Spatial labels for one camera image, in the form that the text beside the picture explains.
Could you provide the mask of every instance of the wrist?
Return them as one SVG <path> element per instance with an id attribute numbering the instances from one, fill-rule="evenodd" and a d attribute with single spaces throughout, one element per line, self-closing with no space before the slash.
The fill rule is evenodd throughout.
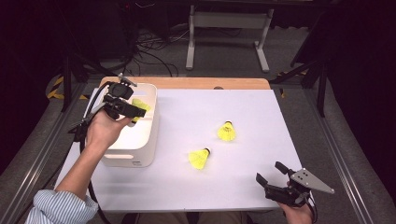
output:
<path id="1" fill-rule="evenodd" d="M 108 146 L 104 146 L 103 144 L 89 143 L 85 146 L 83 152 L 102 157 L 107 149 Z"/>

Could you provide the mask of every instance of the person's hand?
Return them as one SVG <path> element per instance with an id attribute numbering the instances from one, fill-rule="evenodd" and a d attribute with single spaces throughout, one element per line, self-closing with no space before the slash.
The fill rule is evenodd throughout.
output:
<path id="1" fill-rule="evenodd" d="M 277 203 L 283 209 L 289 224 L 312 224 L 312 212 L 307 204 L 302 207 L 290 207 L 283 203 Z"/>
<path id="2" fill-rule="evenodd" d="M 112 119 L 104 110 L 100 110 L 93 117 L 87 132 L 87 146 L 108 149 L 120 136 L 125 125 L 131 122 L 130 118 Z"/>

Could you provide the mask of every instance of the metal stand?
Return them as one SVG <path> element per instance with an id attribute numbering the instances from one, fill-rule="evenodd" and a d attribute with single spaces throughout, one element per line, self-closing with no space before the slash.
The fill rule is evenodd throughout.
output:
<path id="1" fill-rule="evenodd" d="M 259 57 L 260 65 L 262 66 L 262 71 L 264 73 L 268 73 L 270 69 L 262 48 L 271 24 L 273 13 L 273 9 L 269 9 L 267 14 L 195 12 L 195 7 L 191 6 L 190 42 L 187 52 L 186 69 L 192 70 L 194 64 L 195 27 L 245 28 L 262 29 L 262 38 L 260 41 L 256 41 L 254 44 Z"/>

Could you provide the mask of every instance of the cable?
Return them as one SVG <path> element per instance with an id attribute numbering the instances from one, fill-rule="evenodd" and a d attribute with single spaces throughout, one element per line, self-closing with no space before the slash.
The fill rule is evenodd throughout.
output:
<path id="1" fill-rule="evenodd" d="M 160 50 L 160 49 L 164 49 L 167 46 L 179 41 L 182 39 L 182 37 L 184 35 L 186 35 L 188 33 L 188 30 L 182 30 L 181 32 L 183 32 L 183 34 L 177 35 L 178 36 L 170 36 L 169 39 L 170 41 L 163 41 L 161 38 L 155 36 L 155 35 L 150 35 L 149 37 L 146 37 L 147 35 L 149 35 L 149 33 L 145 33 L 143 34 L 144 37 L 140 37 L 138 38 L 138 40 L 136 41 L 136 44 L 142 48 L 144 48 L 143 51 L 148 51 L 150 49 L 154 49 L 154 50 Z"/>
<path id="2" fill-rule="evenodd" d="M 87 110 L 87 113 L 86 113 L 85 116 L 87 116 L 87 115 L 89 115 L 89 114 L 91 113 L 92 108 L 93 108 L 93 105 L 95 104 L 96 99 L 98 98 L 99 94 L 102 92 L 102 90 L 105 88 L 105 86 L 109 85 L 110 83 L 112 83 L 112 82 L 107 81 L 105 84 L 103 84 L 103 85 L 99 88 L 99 90 L 98 90 L 98 91 L 96 92 L 96 94 L 93 96 L 93 98 L 92 98 L 92 100 L 91 100 L 90 107 L 88 107 L 88 110 Z"/>
<path id="3" fill-rule="evenodd" d="M 140 77 L 140 64 L 136 61 L 136 59 L 134 59 L 134 63 L 137 65 L 138 68 L 137 76 Z M 136 75 L 132 72 L 132 69 L 126 69 L 126 71 L 128 71 L 130 75 L 136 77 Z"/>
<path id="4" fill-rule="evenodd" d="M 108 67 L 108 68 L 106 68 L 106 69 L 109 70 L 109 71 L 119 70 L 119 69 L 125 67 L 126 65 L 128 65 L 128 63 L 130 63 L 131 61 L 132 61 L 132 57 L 129 57 L 125 62 L 120 63 L 120 64 L 117 64 L 117 65 L 112 66 L 112 67 Z M 94 68 L 91 69 L 91 68 L 84 67 L 84 69 L 85 69 L 88 73 L 91 73 L 91 74 L 99 74 L 99 73 L 101 73 L 100 71 L 98 71 L 98 70 L 96 70 L 96 69 L 94 69 Z"/>
<path id="5" fill-rule="evenodd" d="M 161 60 L 159 57 L 157 57 L 157 56 L 155 56 L 155 55 L 153 55 L 153 54 L 147 53 L 147 52 L 145 52 L 145 51 L 141 51 L 141 53 L 145 53 L 145 54 L 147 54 L 147 55 L 149 55 L 149 56 L 151 56 L 151 57 L 157 59 L 158 61 L 160 61 L 161 63 L 146 63 L 146 64 L 163 64 L 163 65 L 166 67 L 166 69 L 168 70 L 170 77 L 172 77 L 172 71 L 170 70 L 170 68 L 168 67 L 168 65 L 171 65 L 171 66 L 175 67 L 176 70 L 177 70 L 177 67 L 176 67 L 174 64 L 165 63 L 163 60 Z"/>
<path id="6" fill-rule="evenodd" d="M 311 200 L 312 203 L 314 204 L 315 210 L 312 207 L 311 203 L 309 203 L 309 200 Z M 309 196 L 308 199 L 306 200 L 306 204 L 308 205 L 309 210 L 311 210 L 313 216 L 312 223 L 316 223 L 318 221 L 318 208 L 317 205 L 315 204 L 315 201 Z"/>

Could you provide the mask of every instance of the shirt cuff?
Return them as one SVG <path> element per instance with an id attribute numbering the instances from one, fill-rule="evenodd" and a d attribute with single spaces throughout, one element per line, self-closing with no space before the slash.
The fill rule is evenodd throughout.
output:
<path id="1" fill-rule="evenodd" d="M 50 189 L 40 190 L 34 205 L 53 223 L 86 223 L 98 210 L 98 204 L 88 196 L 83 201 L 74 193 Z"/>

